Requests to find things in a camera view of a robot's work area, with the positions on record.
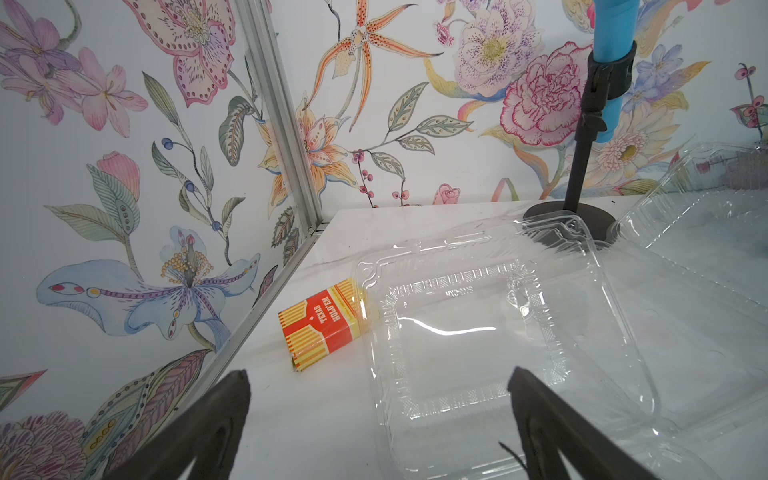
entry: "texas hold'em card box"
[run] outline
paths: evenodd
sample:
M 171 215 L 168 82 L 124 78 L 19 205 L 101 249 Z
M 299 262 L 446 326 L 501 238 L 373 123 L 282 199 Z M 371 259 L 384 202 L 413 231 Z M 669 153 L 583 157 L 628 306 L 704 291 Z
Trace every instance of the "texas hold'em card box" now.
M 360 336 L 352 279 L 278 313 L 293 366 L 299 371 Z

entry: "orange orchid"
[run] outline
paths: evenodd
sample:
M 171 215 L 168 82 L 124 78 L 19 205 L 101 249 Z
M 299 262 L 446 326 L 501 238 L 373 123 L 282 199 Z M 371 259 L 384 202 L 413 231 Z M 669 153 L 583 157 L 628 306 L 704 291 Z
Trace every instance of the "orange orchid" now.
M 437 55 L 441 55 L 441 53 L 425 53 L 423 51 L 415 50 L 414 48 L 410 48 L 408 45 L 404 45 L 399 41 L 392 40 L 391 38 L 387 38 L 376 33 L 377 31 L 386 27 L 392 20 L 395 19 L 397 15 L 400 15 L 403 10 L 413 5 L 415 4 L 409 3 L 407 5 L 400 5 L 399 7 L 394 8 L 388 13 L 382 15 L 381 17 L 374 18 L 370 22 L 366 22 L 366 19 L 368 18 L 368 0 L 357 0 L 357 26 L 354 30 L 352 30 L 352 34 L 349 37 L 343 38 L 339 43 L 332 46 L 330 50 L 328 50 L 323 56 L 323 59 L 320 60 L 320 63 L 317 67 L 317 76 L 315 78 L 315 88 L 312 92 L 312 96 L 310 97 L 310 101 L 307 102 L 305 108 L 308 108 L 312 103 L 312 100 L 315 99 L 317 91 L 320 89 L 320 84 L 323 83 L 323 72 L 326 70 L 326 67 L 330 64 L 330 62 L 332 60 L 336 60 L 335 70 L 333 72 L 334 78 L 346 75 L 349 72 L 349 66 L 352 64 L 353 60 L 355 60 L 355 52 L 357 52 L 357 55 L 359 55 L 357 59 L 358 68 L 360 65 L 360 59 L 362 59 L 364 65 L 362 70 L 362 92 L 360 93 L 360 106 L 357 110 L 357 115 L 355 115 L 355 119 L 352 121 L 352 125 L 349 127 L 349 131 L 352 131 L 352 127 L 355 126 L 355 123 L 360 116 L 360 112 L 362 112 L 362 107 L 366 104 L 368 93 L 371 89 L 373 73 L 371 63 L 371 45 L 374 47 L 379 47 L 382 50 L 392 51 L 408 58 L 436 57 Z M 352 89 L 355 88 L 356 83 L 357 73 L 355 74 L 355 81 L 353 82 Z
M 312 110 L 306 107 L 306 94 L 301 105 L 296 109 L 296 118 L 299 123 L 299 133 L 304 144 L 306 161 L 310 167 L 312 185 L 315 194 L 320 194 L 326 189 L 328 182 L 339 182 L 357 187 L 357 181 L 344 159 L 349 157 L 349 152 L 343 147 L 333 143 L 345 119 L 322 117 L 315 118 Z M 283 178 L 280 162 L 277 160 L 277 151 L 272 145 L 271 125 L 269 122 L 259 125 L 259 133 L 266 142 L 267 149 L 264 160 L 259 167 L 267 169 L 276 175 L 272 186 L 270 202 L 266 206 L 266 215 L 272 215 L 273 210 L 288 198 L 288 187 Z

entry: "floral wallpaper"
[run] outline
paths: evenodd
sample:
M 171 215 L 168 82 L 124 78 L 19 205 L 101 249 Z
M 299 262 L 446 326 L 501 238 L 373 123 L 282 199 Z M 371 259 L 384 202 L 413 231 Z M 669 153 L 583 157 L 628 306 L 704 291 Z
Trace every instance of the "floral wallpaper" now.
M 305 143 L 312 169 L 339 173 L 317 184 L 326 219 L 341 208 L 564 197 L 592 0 L 272 7 L 296 114 L 334 126 Z M 765 54 L 724 32 L 763 31 L 766 15 L 761 0 L 642 0 L 634 83 L 614 138 L 592 150 L 584 195 L 643 194 L 697 141 L 765 140 Z
M 125 462 L 304 238 L 233 7 L 0 1 L 0 478 Z

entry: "yellow flower center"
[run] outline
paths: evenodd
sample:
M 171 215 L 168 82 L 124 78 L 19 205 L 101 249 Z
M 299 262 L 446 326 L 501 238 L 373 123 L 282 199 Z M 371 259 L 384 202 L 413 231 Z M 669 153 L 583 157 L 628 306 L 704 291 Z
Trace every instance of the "yellow flower center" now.
M 174 11 L 182 18 L 182 22 L 187 26 L 184 31 L 189 37 L 202 45 L 208 43 L 210 40 L 210 28 L 203 22 L 203 16 L 200 13 L 200 9 L 194 2 L 191 2 L 184 7 L 184 9 L 176 7 Z
M 181 252 L 176 252 L 174 256 L 163 263 L 160 276 L 177 285 L 186 285 L 188 288 L 196 285 L 208 273 L 214 269 L 208 259 L 202 252 L 197 252 L 194 248 L 184 247 Z
M 503 45 L 498 38 L 487 41 L 482 47 L 482 56 L 485 60 L 494 61 L 504 54 L 506 45 Z
M 621 152 L 621 155 L 619 155 L 619 158 L 623 162 L 631 161 L 634 155 L 637 153 L 637 147 L 634 145 L 627 145 L 627 148 L 624 149 L 623 152 Z

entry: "white table surface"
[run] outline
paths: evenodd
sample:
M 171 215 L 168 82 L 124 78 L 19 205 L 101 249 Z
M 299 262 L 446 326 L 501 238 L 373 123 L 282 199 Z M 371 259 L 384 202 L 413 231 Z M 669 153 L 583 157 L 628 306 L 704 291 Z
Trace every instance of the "white table surface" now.
M 638 198 L 599 197 L 586 199 L 585 203 L 619 217 Z M 247 371 L 252 392 L 231 478 L 381 479 L 362 341 L 358 339 L 307 370 L 295 372 L 278 312 L 351 276 L 356 260 L 365 252 L 502 214 L 522 217 L 533 203 L 337 213 L 228 367 Z M 723 480 L 765 478 L 768 429 L 753 430 L 753 435 L 731 435 L 738 439 L 725 435 L 694 453 Z M 734 473 L 735 468 L 739 468 L 739 474 Z

